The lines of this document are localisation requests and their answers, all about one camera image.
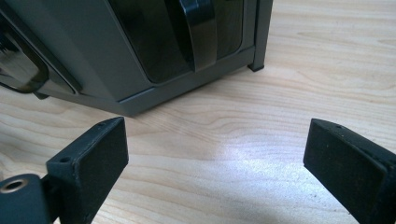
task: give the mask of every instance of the wooden table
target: wooden table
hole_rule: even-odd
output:
[[[312,118],[396,153],[396,2],[276,0],[265,69],[126,119],[130,163],[95,223],[356,223],[304,168]],[[0,90],[4,178],[117,115]]]

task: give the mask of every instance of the black device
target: black device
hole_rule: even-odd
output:
[[[132,116],[248,65],[273,0],[0,0],[0,85]]]

